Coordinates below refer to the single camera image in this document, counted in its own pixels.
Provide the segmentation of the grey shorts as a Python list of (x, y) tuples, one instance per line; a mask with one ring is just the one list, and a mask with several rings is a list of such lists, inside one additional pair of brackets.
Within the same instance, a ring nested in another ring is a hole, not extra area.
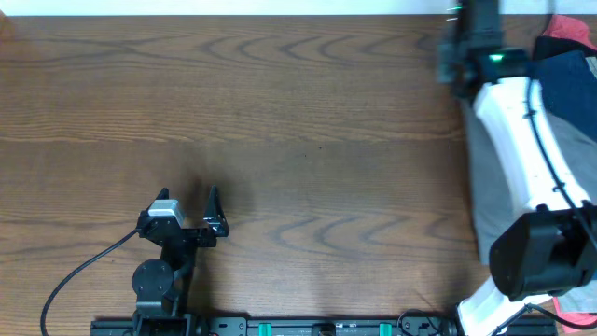
[[(493, 142), (470, 104), (462, 103), (468, 150), (472, 217), (479, 259), (489, 263), (493, 242), (516, 220)], [(596, 143), (567, 121), (547, 114), (551, 130), (576, 181), (596, 202)]]

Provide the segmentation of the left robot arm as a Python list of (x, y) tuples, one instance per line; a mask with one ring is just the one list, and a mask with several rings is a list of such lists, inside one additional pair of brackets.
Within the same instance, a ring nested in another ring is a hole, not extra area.
[(216, 246), (219, 237), (229, 235), (228, 222), (212, 186), (202, 228), (184, 228), (180, 203), (169, 190), (160, 191), (155, 201), (143, 210), (135, 231), (161, 248), (160, 257), (140, 264), (132, 276), (137, 296), (133, 315), (134, 335), (208, 335), (209, 324), (200, 315), (187, 311), (190, 282), (197, 250)]

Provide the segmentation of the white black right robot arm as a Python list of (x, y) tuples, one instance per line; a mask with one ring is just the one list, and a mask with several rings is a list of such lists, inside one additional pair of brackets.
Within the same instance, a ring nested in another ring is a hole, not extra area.
[(596, 279), (596, 205), (564, 159), (542, 87), (522, 49), (503, 44), (499, 5), (461, 1), (439, 45), (438, 76), (463, 96), (493, 144), (515, 214), (492, 243), (489, 278), (453, 316), (381, 320), (248, 319), (245, 335), (553, 335), (545, 303)]

